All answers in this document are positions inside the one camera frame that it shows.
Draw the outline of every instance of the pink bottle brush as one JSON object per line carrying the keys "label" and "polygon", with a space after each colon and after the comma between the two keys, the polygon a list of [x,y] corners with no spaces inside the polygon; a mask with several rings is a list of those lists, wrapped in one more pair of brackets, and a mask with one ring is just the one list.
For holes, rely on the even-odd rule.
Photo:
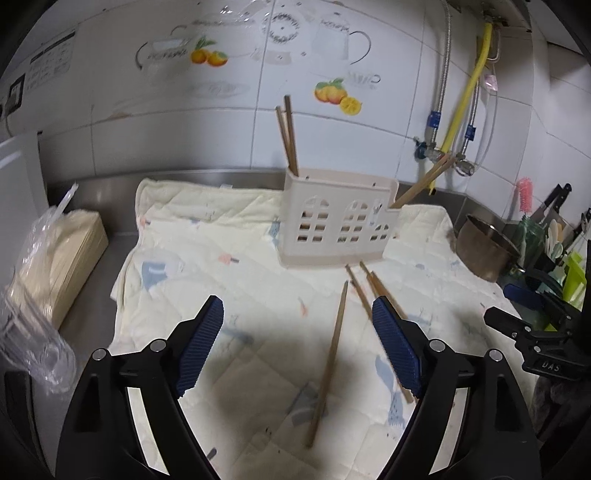
{"label": "pink bottle brush", "polygon": [[532,211],[534,186],[531,179],[527,177],[519,179],[516,185],[519,190],[519,211],[528,215]]}

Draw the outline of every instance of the lemon decal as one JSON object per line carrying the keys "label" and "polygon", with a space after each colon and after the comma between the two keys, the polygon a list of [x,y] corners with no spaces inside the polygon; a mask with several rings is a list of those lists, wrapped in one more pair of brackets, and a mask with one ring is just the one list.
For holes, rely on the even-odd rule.
{"label": "lemon decal", "polygon": [[361,102],[355,97],[343,98],[339,106],[345,115],[357,115],[361,111]]}

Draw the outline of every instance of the metal pot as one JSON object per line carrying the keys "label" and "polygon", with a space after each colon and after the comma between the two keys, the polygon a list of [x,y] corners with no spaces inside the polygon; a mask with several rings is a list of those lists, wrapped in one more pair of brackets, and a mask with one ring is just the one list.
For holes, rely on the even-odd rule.
{"label": "metal pot", "polygon": [[473,215],[467,215],[457,236],[456,253],[474,275],[490,282],[519,260],[519,251],[505,235]]}

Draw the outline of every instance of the wooden chopstick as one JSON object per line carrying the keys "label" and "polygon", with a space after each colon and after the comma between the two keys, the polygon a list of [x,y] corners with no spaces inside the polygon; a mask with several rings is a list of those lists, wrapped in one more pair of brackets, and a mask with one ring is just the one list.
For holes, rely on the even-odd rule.
{"label": "wooden chopstick", "polygon": [[[396,310],[396,313],[398,313],[398,316],[400,318],[402,318],[403,320],[407,320],[408,317],[403,312],[401,306],[398,304],[398,302],[396,302],[396,300],[394,300],[394,297],[388,291],[388,289],[384,286],[382,281],[377,276],[376,272],[374,272],[374,271],[370,272],[368,270],[368,268],[365,266],[365,264],[363,263],[363,261],[359,262],[359,266],[365,272],[367,279],[368,279],[368,283],[371,286],[371,289],[374,292],[374,295],[376,297],[381,297],[381,296],[386,297],[388,299],[388,301],[390,302],[390,304],[392,305],[392,307],[394,307],[394,310]],[[404,395],[404,399],[407,401],[407,403],[412,403],[414,401],[414,397],[413,397],[412,392],[402,386],[402,384],[400,383],[400,380],[398,379],[398,375],[396,375],[396,372],[394,372],[394,376],[396,377],[396,381],[398,382],[398,386],[400,387],[400,391]]]}
{"label": "wooden chopstick", "polygon": [[314,445],[314,439],[316,438],[316,431],[320,423],[320,418],[324,412],[324,406],[326,405],[326,397],[329,393],[330,380],[332,378],[333,370],[335,369],[336,363],[336,351],[339,347],[340,331],[343,326],[343,315],[345,314],[345,303],[347,299],[347,287],[348,281],[345,281],[343,285],[343,291],[340,294],[339,311],[336,316],[335,331],[333,338],[330,343],[329,356],[326,359],[326,366],[324,367],[324,374],[322,375],[322,381],[320,382],[320,388],[318,390],[318,402],[316,403],[316,409],[314,410],[314,416],[308,429],[308,435],[306,436],[305,446],[311,448]]}
{"label": "wooden chopstick", "polygon": [[297,167],[297,154],[296,154],[296,132],[294,130],[294,118],[293,113],[291,111],[291,97],[289,95],[285,95],[283,97],[283,101],[285,102],[285,116],[287,117],[287,134],[290,139],[290,151],[291,151],[291,160],[290,160],[290,169],[291,172],[296,176],[300,176],[300,170]]}
{"label": "wooden chopstick", "polygon": [[361,289],[361,285],[357,281],[357,278],[355,278],[355,275],[353,275],[353,272],[351,271],[351,267],[348,265],[345,265],[345,269],[346,269],[347,273],[349,274],[349,276],[351,277],[351,283],[353,284],[353,286],[355,287],[355,290],[357,291],[357,295],[359,296],[359,299],[361,300],[361,305],[363,305],[363,308],[365,309],[365,313],[368,314],[369,321],[373,322],[372,313],[371,313],[371,305],[369,304],[368,299],[365,296],[365,293]]}
{"label": "wooden chopstick", "polygon": [[277,122],[279,123],[279,130],[281,131],[281,139],[283,140],[283,146],[285,147],[285,156],[287,157],[287,163],[290,166],[290,170],[293,173],[293,169],[291,168],[291,147],[290,147],[290,139],[287,136],[287,127],[285,126],[285,119],[283,118],[283,112],[281,111],[281,107],[275,107],[275,111],[277,113]]}
{"label": "wooden chopstick", "polygon": [[433,166],[433,168],[429,170],[421,180],[419,180],[412,187],[410,187],[398,200],[396,200],[390,208],[400,208],[403,205],[406,205],[413,198],[415,198],[422,190],[424,190],[427,187],[427,185],[429,185],[433,180],[438,178],[439,175],[441,175],[448,168],[450,168],[455,162],[455,160],[456,159],[450,156],[450,154],[442,156],[439,159],[439,161]]}

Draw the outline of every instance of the wall tile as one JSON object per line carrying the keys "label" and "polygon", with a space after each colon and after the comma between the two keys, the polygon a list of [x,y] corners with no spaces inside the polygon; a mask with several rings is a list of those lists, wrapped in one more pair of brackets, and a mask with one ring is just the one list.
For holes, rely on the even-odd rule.
{"label": "wall tile", "polygon": [[[312,5],[315,6],[314,15],[308,16],[310,21],[304,21],[296,38],[288,43],[275,40],[271,27],[258,106],[273,109],[282,103],[285,94],[290,94],[297,112],[347,120],[404,135],[417,80],[420,42],[396,28],[338,5],[318,0]],[[280,15],[293,15],[292,9],[288,3],[276,4],[271,25],[278,21],[276,19],[280,20]],[[338,34],[329,40],[327,35],[333,34],[320,25],[320,19],[330,17],[348,23],[350,30],[363,34],[348,37]],[[369,47],[365,35],[371,39],[371,49],[364,57]],[[343,52],[347,42],[349,61],[337,61],[338,52]],[[347,65],[357,59],[361,60]],[[342,87],[348,96],[361,102],[360,111],[355,108],[348,113],[343,111],[344,103],[338,103],[344,93],[336,87],[331,88],[334,103],[315,97],[317,84],[338,78],[344,79]]]}
{"label": "wall tile", "polygon": [[8,64],[7,73],[13,72],[27,57],[52,38],[74,28],[77,24],[103,11],[125,5],[136,0],[60,0],[55,2],[29,30]]}
{"label": "wall tile", "polygon": [[560,214],[571,225],[577,225],[581,212],[591,206],[591,158],[549,135],[538,175],[540,195],[536,196],[546,198],[557,183],[573,187]]}
{"label": "wall tile", "polygon": [[466,194],[470,198],[481,203],[498,216],[504,214],[512,192],[513,185],[511,183],[485,168],[476,170],[466,188]]}
{"label": "wall tile", "polygon": [[[437,93],[443,57],[431,48],[424,46],[421,54],[421,69],[418,75],[417,92],[414,98],[413,112],[408,127],[408,137],[425,139],[427,119],[431,111],[436,108]],[[443,102],[443,113],[437,135],[438,145],[443,143],[445,134],[452,121],[452,116],[468,82],[468,75],[454,64],[450,65],[447,78],[447,90]]]}
{"label": "wall tile", "polygon": [[548,45],[550,74],[591,93],[591,66],[581,54],[558,45]]}
{"label": "wall tile", "polygon": [[534,39],[534,96],[532,106],[546,127],[548,125],[548,103],[550,100],[550,65],[548,44],[545,39]]}
{"label": "wall tile", "polygon": [[90,127],[39,140],[39,158],[47,183],[94,176]]}
{"label": "wall tile", "polygon": [[[88,20],[75,30],[52,39],[57,41],[68,33],[75,32],[70,67],[39,87],[25,90],[22,106],[9,117],[13,134],[36,130],[43,131],[44,135],[55,135],[90,124],[92,87],[89,52],[96,41],[96,25],[95,19]],[[26,87],[27,78],[31,75],[32,57],[28,57],[10,75],[5,76],[7,88],[23,74]]]}
{"label": "wall tile", "polygon": [[499,96],[531,105],[534,91],[533,45],[531,39],[501,39],[501,58],[495,65]]}
{"label": "wall tile", "polygon": [[591,155],[591,93],[552,78],[548,133]]}
{"label": "wall tile", "polygon": [[204,109],[92,126],[97,175],[180,168],[248,168],[254,111]]}
{"label": "wall tile", "polygon": [[342,3],[422,40],[425,2],[426,0],[345,0]]}
{"label": "wall tile", "polygon": [[[404,138],[348,122],[296,114],[298,163],[326,168],[395,177]],[[256,113],[252,150],[253,168],[287,166],[275,112]]]}
{"label": "wall tile", "polygon": [[[504,98],[499,98],[498,102],[492,144],[486,158],[479,158],[479,161],[487,170],[513,183],[530,129],[531,107]],[[493,112],[494,107],[488,109],[488,115],[493,115]],[[485,147],[481,145],[479,155],[483,155]]]}
{"label": "wall tile", "polygon": [[[452,62],[463,72],[471,73],[476,61],[476,37],[482,36],[480,22],[467,10],[452,13]],[[445,13],[440,0],[427,0],[423,42],[443,54],[445,49]]]}
{"label": "wall tile", "polygon": [[[433,163],[425,160],[417,160],[414,157],[415,142],[407,138],[404,142],[400,154],[400,163],[398,164],[398,171],[396,178],[399,181],[407,181],[409,183],[416,183],[419,179],[433,168]],[[451,168],[441,175],[435,182],[435,185],[440,190],[450,190],[453,192],[464,193],[468,184],[469,177],[462,177]]]}
{"label": "wall tile", "polygon": [[[259,5],[263,9],[253,13],[255,25],[236,33],[236,38],[224,27],[218,27],[220,33],[190,25],[213,12],[216,4],[211,2],[142,0],[102,15],[102,31],[109,35],[96,46],[93,121],[182,109],[254,108],[265,45],[262,22],[271,9],[270,0]],[[217,42],[208,50],[219,49],[229,56],[226,64],[215,67],[208,61],[191,61],[190,53],[204,34]],[[136,54],[138,63],[145,65],[153,41],[176,37],[189,42],[187,56],[178,63],[143,69],[136,65]]]}

